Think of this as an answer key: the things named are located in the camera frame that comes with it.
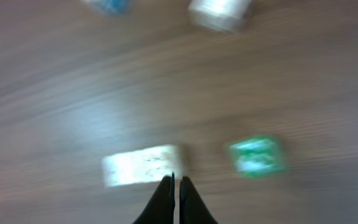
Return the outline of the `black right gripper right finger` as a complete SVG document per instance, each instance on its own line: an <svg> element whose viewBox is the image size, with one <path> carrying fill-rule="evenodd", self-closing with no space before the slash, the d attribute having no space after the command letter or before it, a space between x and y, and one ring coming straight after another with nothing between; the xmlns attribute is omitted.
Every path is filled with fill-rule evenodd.
<svg viewBox="0 0 358 224"><path fill-rule="evenodd" d="M179 199L180 224L218 224L187 176L180 182Z"/></svg>

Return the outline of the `white block red Y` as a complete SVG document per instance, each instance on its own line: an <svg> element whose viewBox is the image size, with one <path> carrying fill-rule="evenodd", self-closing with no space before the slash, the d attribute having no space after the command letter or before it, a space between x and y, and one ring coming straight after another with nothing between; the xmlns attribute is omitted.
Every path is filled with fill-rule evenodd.
<svg viewBox="0 0 358 224"><path fill-rule="evenodd" d="M192 0L188 12L192 23L218 32L237 32L244 28L254 0Z"/></svg>

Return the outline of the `white block green top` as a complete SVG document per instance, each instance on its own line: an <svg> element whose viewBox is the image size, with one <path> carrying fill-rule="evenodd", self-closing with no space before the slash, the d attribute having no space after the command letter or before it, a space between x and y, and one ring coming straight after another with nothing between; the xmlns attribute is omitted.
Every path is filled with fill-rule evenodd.
<svg viewBox="0 0 358 224"><path fill-rule="evenodd" d="M247 178L259 178L286 170L282 144L278 137L257 134L226 145L236 172Z"/></svg>

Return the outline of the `white block red 6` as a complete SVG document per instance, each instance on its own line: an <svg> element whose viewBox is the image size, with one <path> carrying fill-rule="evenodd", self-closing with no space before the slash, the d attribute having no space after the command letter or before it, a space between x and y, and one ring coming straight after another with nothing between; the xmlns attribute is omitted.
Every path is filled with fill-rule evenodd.
<svg viewBox="0 0 358 224"><path fill-rule="evenodd" d="M158 182L186 171L180 146L166 144L106 156L102 160L106 187Z"/></svg>

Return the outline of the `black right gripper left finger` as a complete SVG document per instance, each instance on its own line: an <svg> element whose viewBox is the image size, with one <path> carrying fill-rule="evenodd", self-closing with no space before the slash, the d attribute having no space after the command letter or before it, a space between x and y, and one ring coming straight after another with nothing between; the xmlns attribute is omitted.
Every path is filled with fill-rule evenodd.
<svg viewBox="0 0 358 224"><path fill-rule="evenodd" d="M173 224L175 174L166 175L133 224Z"/></svg>

